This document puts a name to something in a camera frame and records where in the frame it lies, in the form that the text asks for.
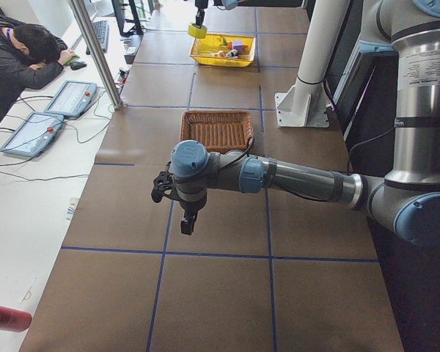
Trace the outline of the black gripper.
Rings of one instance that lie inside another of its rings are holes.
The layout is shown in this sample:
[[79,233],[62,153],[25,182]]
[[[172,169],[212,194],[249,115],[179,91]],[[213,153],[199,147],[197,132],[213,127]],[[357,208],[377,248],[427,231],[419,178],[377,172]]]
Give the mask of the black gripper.
[[180,231],[184,235],[192,235],[197,213],[207,202],[207,189],[178,188],[177,195],[180,198],[181,208],[184,209],[183,218],[180,221]]
[[206,9],[206,0],[195,0],[194,4],[195,7],[198,9],[195,17],[195,24],[197,26],[202,26],[204,22],[204,10]]

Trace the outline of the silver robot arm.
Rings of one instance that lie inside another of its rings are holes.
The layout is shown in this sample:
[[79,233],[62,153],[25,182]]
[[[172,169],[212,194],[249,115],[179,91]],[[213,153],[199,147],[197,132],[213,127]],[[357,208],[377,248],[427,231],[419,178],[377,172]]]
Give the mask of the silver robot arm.
[[[223,10],[232,10],[237,7],[243,0],[213,0],[213,5],[220,7]],[[205,18],[205,10],[208,8],[209,0],[195,0],[194,5],[197,8],[197,13],[195,16],[195,22],[193,25],[200,28],[203,25]]]
[[180,142],[151,196],[180,203],[182,233],[193,232],[210,188],[275,188],[346,204],[414,245],[440,244],[440,1],[366,1],[361,44],[363,52],[393,50],[399,57],[392,170],[383,177],[341,174]]

